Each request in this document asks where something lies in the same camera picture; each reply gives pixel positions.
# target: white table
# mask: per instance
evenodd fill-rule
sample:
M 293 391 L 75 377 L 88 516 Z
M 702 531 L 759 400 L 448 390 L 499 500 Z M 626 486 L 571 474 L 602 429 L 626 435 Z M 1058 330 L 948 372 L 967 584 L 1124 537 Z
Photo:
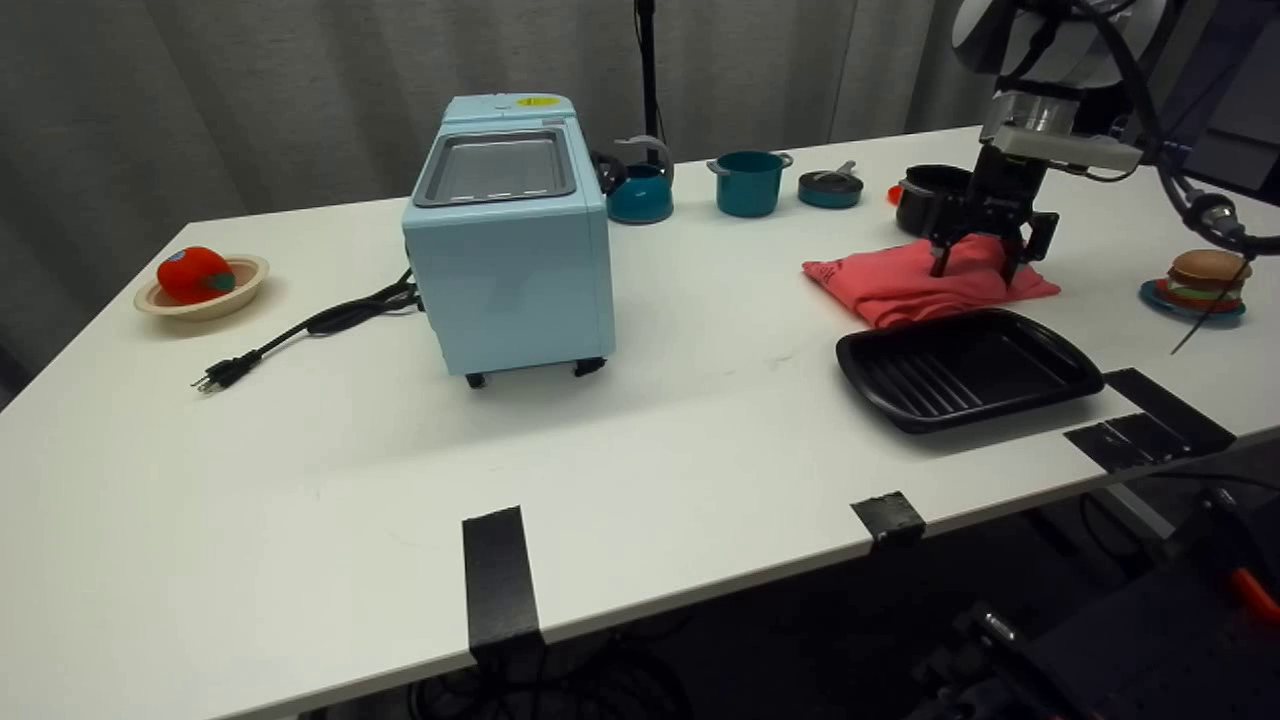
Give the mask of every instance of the white table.
M 927 531 L 1085 493 L 1103 474 L 1066 429 L 1134 412 L 1116 391 L 909 439 L 849 400 L 831 346 L 859 324 L 805 260 L 888 250 L 883 187 L 975 160 L 975 131 L 801 150 L 769 219 L 730 219 L 685 163 L 675 215 L 611 227 L 621 349 L 604 372 L 443 377 L 422 316 L 306 340 L 224 395 L 191 381 L 406 268 L 406 201 L 241 215 L 182 244 L 251 254 L 267 294 L 216 330 L 135 316 L 140 271 L 0 418 L 0 715 L 298 713 L 474 664 L 460 521 L 520 506 L 548 640 L 855 562 L 855 500 L 905 493 Z M 855 160 L 855 211 L 793 201 Z M 1051 178 L 1066 295 L 1017 312 L 1101 370 L 1139 370 L 1242 439 L 1280 429 L 1280 275 L 1204 332 L 1136 303 L 1196 250 L 1149 173 Z M 1280 211 L 1242 201 L 1258 234 Z

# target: light blue toaster oven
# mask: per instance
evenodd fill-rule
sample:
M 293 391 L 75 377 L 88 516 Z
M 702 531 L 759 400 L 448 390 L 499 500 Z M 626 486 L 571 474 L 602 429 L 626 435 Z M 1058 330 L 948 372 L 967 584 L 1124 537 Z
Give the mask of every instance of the light blue toaster oven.
M 611 354 L 609 215 L 563 96 L 458 96 L 406 208 L 406 254 L 454 377 Z

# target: floor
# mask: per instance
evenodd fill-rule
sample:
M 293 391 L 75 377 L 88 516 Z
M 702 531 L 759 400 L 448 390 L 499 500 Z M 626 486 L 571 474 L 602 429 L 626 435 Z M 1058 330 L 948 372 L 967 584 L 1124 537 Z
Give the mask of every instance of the floor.
M 1210 474 L 1280 479 L 1280 445 Z M 1196 479 L 1136 486 L 1167 516 Z M 1233 486 L 1243 500 L 1278 488 Z M 975 604 L 1045 634 L 1124 584 L 1130 537 L 1082 500 L 944 542 L 881 551 L 724 597 L 675 616 L 511 661 L 495 675 L 454 675 L 330 710 L 325 720 L 604 715 L 604 720 L 859 720 L 909 715 L 926 701 L 922 661 L 956 640 Z

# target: power cord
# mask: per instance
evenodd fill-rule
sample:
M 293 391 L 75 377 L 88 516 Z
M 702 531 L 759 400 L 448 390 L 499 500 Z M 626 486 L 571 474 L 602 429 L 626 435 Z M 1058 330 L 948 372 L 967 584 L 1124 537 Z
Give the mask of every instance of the power cord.
M 287 332 L 280 332 L 276 340 L 267 340 L 256 354 L 244 354 L 244 355 L 214 365 L 197 381 L 197 390 L 200 391 L 224 391 L 224 390 L 241 385 L 256 365 L 263 365 L 276 349 L 284 349 L 298 336 L 336 336 L 336 332 L 347 332 L 347 330 L 356 330 L 356 324 L 363 324 L 371 316 L 387 316 L 387 312 L 399 312 L 399 308 L 416 308 L 416 312 L 425 308 L 422 295 L 416 295 L 413 271 L 406 271 L 398 285 L 387 285 L 387 289 L 380 289 L 371 295 L 325 308 L 325 312 L 293 324 Z

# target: red cloth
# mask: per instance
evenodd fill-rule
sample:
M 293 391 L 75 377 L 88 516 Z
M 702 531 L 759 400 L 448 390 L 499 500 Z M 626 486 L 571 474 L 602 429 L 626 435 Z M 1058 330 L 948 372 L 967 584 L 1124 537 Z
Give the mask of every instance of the red cloth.
M 944 275 L 927 275 L 927 240 L 855 254 L 830 263 L 814 260 L 805 263 L 805 275 L 872 330 L 922 324 L 934 316 L 962 316 L 1061 294 L 1037 268 L 1017 268 L 1013 285 L 1005 285 L 1002 263 L 1002 240 L 975 234 L 952 250 Z

